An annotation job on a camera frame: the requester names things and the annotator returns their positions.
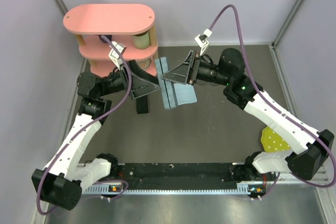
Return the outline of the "black glasses case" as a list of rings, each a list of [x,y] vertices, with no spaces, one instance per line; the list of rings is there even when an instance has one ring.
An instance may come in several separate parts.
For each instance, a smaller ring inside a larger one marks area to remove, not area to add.
[[[142,96],[136,99],[137,114],[147,114],[149,112],[148,96]]]

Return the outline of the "blue grey glasses case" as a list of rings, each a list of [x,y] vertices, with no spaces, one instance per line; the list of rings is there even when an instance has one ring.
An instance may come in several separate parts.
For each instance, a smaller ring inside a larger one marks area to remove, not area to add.
[[[166,110],[171,110],[177,107],[177,101],[175,98],[175,91],[173,83],[166,81],[162,78],[163,74],[168,72],[169,67],[166,57],[160,57],[155,59],[155,67],[157,71],[157,77],[160,85],[163,105]]]

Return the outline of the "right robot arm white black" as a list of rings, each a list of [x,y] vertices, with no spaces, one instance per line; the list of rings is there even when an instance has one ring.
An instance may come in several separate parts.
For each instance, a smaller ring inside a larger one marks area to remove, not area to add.
[[[224,49],[218,63],[206,61],[194,50],[178,66],[169,69],[167,59],[155,62],[162,97],[166,109],[185,102],[196,102],[194,94],[187,95],[182,88],[192,88],[198,81],[223,85],[223,94],[229,102],[254,116],[277,133],[289,145],[286,151],[255,152],[245,161],[245,174],[252,180],[265,173],[292,173],[309,182],[331,154],[334,135],[329,130],[318,131],[307,126],[280,106],[258,83],[245,74],[246,64],[239,50]]]

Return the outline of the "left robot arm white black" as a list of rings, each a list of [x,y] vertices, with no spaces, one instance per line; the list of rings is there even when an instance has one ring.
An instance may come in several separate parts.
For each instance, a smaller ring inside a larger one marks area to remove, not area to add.
[[[77,78],[78,95],[82,98],[75,121],[56,155],[43,169],[36,169],[32,182],[37,193],[39,213],[41,201],[72,210],[90,186],[106,178],[120,176],[118,160],[111,154],[99,154],[91,163],[78,167],[94,135],[106,118],[127,98],[139,99],[159,90],[159,81],[131,60],[106,77],[83,72]]]

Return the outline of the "patterned ceramic bowl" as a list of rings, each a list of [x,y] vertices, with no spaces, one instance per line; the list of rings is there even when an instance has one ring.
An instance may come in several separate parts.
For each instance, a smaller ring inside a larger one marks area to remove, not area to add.
[[[137,61],[137,64],[139,67],[143,70],[146,70],[150,67],[152,60],[151,59],[145,59],[145,60],[140,60]]]

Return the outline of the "cream cylindrical jar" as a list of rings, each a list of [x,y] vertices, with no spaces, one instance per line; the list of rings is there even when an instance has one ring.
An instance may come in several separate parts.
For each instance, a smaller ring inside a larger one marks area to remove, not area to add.
[[[132,41],[136,49],[147,49],[150,46],[149,32],[143,32],[141,34],[133,35]]]

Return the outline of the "dark blue cup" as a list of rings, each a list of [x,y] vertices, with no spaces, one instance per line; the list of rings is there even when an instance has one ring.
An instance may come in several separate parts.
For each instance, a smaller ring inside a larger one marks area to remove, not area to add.
[[[112,35],[99,35],[99,39],[100,39],[103,43],[107,44],[108,41],[112,41]]]

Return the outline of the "pink three-tier wooden shelf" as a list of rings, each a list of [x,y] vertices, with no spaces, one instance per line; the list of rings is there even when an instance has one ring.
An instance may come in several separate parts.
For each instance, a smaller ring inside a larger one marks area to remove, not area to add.
[[[155,30],[155,13],[143,4],[83,4],[69,10],[63,18],[64,27],[75,35],[81,55],[90,63],[90,71],[105,77],[115,68],[108,54],[109,44],[99,35],[112,35],[112,41],[123,44],[125,60],[151,59],[145,71],[156,76],[155,59],[158,58],[158,39]],[[150,46],[136,49],[132,36],[149,32]]]

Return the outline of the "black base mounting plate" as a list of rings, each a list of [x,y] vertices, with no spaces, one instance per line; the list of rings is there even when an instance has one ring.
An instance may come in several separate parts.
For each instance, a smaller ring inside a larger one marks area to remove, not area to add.
[[[232,163],[125,163],[100,179],[124,180],[129,190],[234,189],[240,182],[265,186],[276,175],[261,175],[251,166]]]

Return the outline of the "yellow green dotted plate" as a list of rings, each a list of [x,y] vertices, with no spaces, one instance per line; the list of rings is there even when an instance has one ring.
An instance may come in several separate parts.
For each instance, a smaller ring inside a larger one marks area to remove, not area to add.
[[[288,143],[270,127],[262,130],[261,144],[267,153],[287,151],[290,149]]]

